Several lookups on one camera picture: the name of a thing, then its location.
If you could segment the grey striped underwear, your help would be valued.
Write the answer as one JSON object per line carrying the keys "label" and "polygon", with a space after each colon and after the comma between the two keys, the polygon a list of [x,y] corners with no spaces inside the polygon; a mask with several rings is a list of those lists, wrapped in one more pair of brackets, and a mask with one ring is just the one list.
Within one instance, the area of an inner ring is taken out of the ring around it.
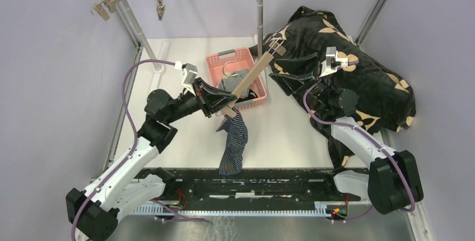
{"label": "grey striped underwear", "polygon": [[248,69],[242,69],[233,72],[231,76],[224,76],[218,83],[218,88],[224,91],[232,92],[248,73]]}

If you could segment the black underwear beige waistband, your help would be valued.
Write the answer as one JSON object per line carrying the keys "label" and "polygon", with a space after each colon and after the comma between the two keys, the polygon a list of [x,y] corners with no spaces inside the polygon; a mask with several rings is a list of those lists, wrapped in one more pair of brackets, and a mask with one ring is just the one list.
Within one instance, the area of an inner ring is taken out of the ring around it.
{"label": "black underwear beige waistband", "polygon": [[253,91],[252,89],[248,89],[244,93],[242,93],[239,98],[237,99],[237,104],[250,104],[254,101],[254,99],[259,98],[258,94]]}

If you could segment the navy striped underwear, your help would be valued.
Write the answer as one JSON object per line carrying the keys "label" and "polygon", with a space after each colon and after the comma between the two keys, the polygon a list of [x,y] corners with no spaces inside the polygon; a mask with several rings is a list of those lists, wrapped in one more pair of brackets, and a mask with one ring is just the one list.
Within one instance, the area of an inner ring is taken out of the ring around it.
{"label": "navy striped underwear", "polygon": [[241,113],[233,108],[236,116],[225,115],[222,123],[216,129],[217,132],[227,133],[225,150],[220,161],[218,171],[221,175],[237,175],[243,168],[243,153],[248,143],[248,128]]}

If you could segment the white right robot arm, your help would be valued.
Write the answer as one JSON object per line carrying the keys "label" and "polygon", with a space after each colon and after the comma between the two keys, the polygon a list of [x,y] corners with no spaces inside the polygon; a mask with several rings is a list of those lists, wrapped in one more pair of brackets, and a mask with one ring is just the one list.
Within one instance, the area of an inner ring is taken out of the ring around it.
{"label": "white right robot arm", "polygon": [[349,89],[336,89],[328,76],[358,61],[328,54],[320,65],[303,75],[271,73],[270,77],[285,92],[299,91],[308,115],[327,131],[331,138],[356,155],[368,169],[367,174],[345,170],[324,184],[324,194],[338,200],[346,193],[370,201],[380,214],[396,210],[413,212],[423,199],[423,189],[417,162],[407,150],[397,151],[378,141],[352,117],[356,111],[357,94]]}

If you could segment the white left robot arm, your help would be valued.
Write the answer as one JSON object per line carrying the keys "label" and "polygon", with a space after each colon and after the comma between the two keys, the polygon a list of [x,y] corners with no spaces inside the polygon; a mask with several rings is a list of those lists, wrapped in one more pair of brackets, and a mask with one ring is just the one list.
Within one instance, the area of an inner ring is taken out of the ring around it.
{"label": "white left robot arm", "polygon": [[138,183],[132,180],[171,143],[178,131],[171,126],[173,122],[198,111],[209,118],[237,98],[235,93],[213,87],[200,77],[175,99],[163,89],[150,92],[146,120],[140,129],[133,129],[132,146],[84,189],[73,188],[66,195],[71,240],[76,240],[77,231],[89,240],[107,240],[124,217],[147,201],[173,198],[176,184],[163,174]]}

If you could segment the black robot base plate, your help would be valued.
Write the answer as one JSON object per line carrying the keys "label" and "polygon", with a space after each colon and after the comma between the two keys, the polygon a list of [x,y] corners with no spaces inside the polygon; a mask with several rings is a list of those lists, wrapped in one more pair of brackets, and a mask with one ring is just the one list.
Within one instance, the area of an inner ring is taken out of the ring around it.
{"label": "black robot base plate", "polygon": [[285,213],[346,207],[355,212],[368,206],[359,196],[339,192],[330,168],[253,169],[224,176],[216,168],[167,168],[173,176],[155,199],[177,204],[183,211]]}

